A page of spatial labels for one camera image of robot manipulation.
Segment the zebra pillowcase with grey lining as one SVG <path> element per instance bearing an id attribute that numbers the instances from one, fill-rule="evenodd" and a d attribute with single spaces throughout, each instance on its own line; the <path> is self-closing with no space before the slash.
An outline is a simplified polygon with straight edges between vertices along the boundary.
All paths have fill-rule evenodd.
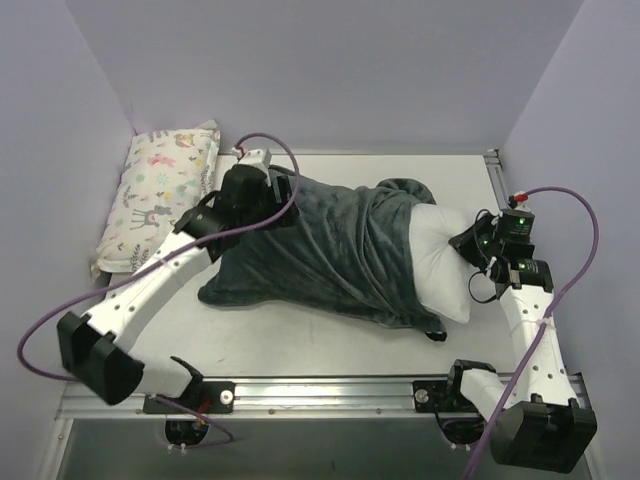
<path id="1" fill-rule="evenodd" d="M 412 179 L 350 189 L 304 178 L 295 224 L 242 235 L 198 298 L 213 307 L 286 301 L 443 342 L 445 327 L 418 300 L 409 247 L 412 208 L 434 201 Z"/>

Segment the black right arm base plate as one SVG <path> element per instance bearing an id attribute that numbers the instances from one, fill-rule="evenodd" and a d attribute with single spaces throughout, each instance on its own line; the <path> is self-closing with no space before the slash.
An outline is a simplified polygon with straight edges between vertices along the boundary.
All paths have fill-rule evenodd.
<path id="1" fill-rule="evenodd" d="M 476 414 L 473 404 L 447 380 L 416 380 L 412 382 L 413 405 L 417 413 Z"/>

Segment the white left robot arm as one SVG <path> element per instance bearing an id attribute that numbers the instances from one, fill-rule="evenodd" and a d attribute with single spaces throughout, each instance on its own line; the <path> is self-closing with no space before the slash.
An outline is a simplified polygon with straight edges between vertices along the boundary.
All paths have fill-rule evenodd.
<path id="1" fill-rule="evenodd" d="M 219 190 L 187 210 L 156 253 L 115 294 L 57 323 L 64 368 L 108 405 L 134 393 L 163 396 L 180 411 L 202 399 L 203 375 L 185 360 L 136 359 L 130 351 L 165 304 L 194 276 L 234 248 L 241 235 L 289 227 L 298 210 L 299 177 L 237 164 Z"/>

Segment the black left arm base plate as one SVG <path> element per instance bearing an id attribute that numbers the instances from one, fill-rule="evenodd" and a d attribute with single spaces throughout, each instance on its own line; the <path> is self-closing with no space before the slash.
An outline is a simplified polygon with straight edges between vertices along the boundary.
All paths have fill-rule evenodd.
<path id="1" fill-rule="evenodd" d="M 170 398 L 180 408 L 163 403 L 158 397 L 147 397 L 142 411 L 145 414 L 186 414 L 187 408 L 199 414 L 230 414 L 234 408 L 235 390 L 236 384 L 232 381 L 204 380 L 179 398 Z"/>

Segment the white pillow insert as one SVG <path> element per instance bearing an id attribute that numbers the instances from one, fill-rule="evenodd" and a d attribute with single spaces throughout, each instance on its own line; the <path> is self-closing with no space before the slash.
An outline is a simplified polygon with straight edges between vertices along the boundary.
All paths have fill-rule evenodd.
<path id="1" fill-rule="evenodd" d="M 412 208 L 409 222 L 417 299 L 427 311 L 459 324 L 468 323 L 471 316 L 471 266 L 449 240 L 470 225 L 468 216 L 457 209 L 425 203 Z"/>

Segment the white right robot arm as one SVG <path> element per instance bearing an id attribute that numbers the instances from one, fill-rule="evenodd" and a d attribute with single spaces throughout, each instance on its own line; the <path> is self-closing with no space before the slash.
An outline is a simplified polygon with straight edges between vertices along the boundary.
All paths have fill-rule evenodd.
<path id="1" fill-rule="evenodd" d="M 547 262 L 534 257 L 534 215 L 488 210 L 450 239 L 454 250 L 495 287 L 520 361 L 507 383 L 488 363 L 458 360 L 443 385 L 446 402 L 473 406 L 485 422 L 478 441 L 506 466 L 570 473 L 597 431 L 581 406 L 559 347 L 551 307 L 556 295 Z"/>

